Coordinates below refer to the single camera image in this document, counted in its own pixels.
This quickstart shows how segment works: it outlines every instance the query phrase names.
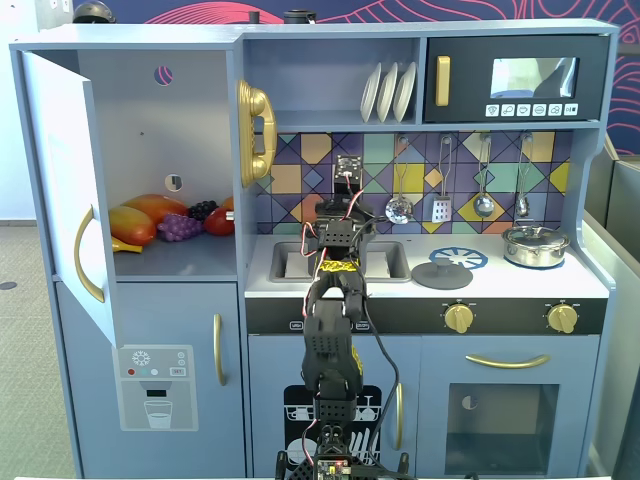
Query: yellow tape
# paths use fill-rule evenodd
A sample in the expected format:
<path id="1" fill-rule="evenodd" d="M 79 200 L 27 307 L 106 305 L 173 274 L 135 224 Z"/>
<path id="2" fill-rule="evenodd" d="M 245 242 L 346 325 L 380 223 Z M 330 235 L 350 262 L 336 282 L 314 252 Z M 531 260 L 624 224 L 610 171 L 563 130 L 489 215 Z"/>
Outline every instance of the yellow tape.
<path id="1" fill-rule="evenodd" d="M 320 265 L 320 270 L 323 272 L 355 272 L 356 267 L 354 267 L 350 261 L 325 260 L 322 262 L 322 265 Z"/>
<path id="2" fill-rule="evenodd" d="M 358 364 L 358 370 L 360 370 L 360 375 L 362 375 L 362 362 L 360 361 L 360 357 L 358 356 L 358 351 L 356 350 L 356 346 L 351 344 L 351 355 L 353 355 L 354 360 Z"/>

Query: stove knob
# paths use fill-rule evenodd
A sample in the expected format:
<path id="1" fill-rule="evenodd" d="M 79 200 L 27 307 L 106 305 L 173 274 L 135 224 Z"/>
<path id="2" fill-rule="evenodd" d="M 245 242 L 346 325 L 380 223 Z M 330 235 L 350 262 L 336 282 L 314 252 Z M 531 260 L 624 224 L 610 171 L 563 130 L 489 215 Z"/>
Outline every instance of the stove knob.
<path id="1" fill-rule="evenodd" d="M 578 314 L 571 305 L 561 303 L 551 307 L 547 313 L 547 320 L 554 330 L 571 333 L 578 321 Z"/>
<path id="2" fill-rule="evenodd" d="M 473 322 L 473 312 L 466 305 L 457 303 L 447 308 L 444 313 L 444 321 L 450 329 L 464 333 Z"/>

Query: oven window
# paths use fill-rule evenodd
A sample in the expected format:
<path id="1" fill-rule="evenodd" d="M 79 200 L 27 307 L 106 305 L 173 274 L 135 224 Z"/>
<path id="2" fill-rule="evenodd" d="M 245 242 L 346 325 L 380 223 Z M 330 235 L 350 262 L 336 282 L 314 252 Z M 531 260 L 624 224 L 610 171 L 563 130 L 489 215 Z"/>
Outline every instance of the oven window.
<path id="1" fill-rule="evenodd" d="M 446 475 L 546 475 L 559 385 L 455 383 Z"/>
<path id="2" fill-rule="evenodd" d="M 491 98 L 573 98 L 576 58 L 496 58 Z"/>

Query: toy kitchen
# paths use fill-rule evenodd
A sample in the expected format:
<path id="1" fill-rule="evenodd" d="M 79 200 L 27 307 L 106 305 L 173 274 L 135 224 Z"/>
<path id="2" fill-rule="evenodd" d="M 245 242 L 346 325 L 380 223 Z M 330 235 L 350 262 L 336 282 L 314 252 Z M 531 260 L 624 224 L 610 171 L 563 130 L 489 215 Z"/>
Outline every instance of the toy kitchen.
<path id="1" fill-rule="evenodd" d="M 354 455 L 395 468 L 406 452 L 418 477 L 584 475 L 615 285 L 581 225 L 617 41 L 585 19 L 17 39 L 78 477 L 264 478 L 280 450 L 289 472 L 304 460 L 303 305 L 318 206 L 339 193 L 342 219 L 375 219 Z M 235 232 L 114 252 L 110 211 L 141 194 L 232 197 Z"/>

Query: cup icon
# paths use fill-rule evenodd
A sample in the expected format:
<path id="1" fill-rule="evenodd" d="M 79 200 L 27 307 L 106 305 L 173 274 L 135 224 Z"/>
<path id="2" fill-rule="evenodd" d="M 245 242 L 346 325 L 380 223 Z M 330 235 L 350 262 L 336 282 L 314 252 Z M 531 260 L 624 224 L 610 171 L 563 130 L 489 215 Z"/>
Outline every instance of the cup icon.
<path id="1" fill-rule="evenodd" d="M 166 400 L 147 400 L 144 409 L 149 419 L 149 427 L 157 430 L 171 428 L 171 412 L 173 403 Z"/>

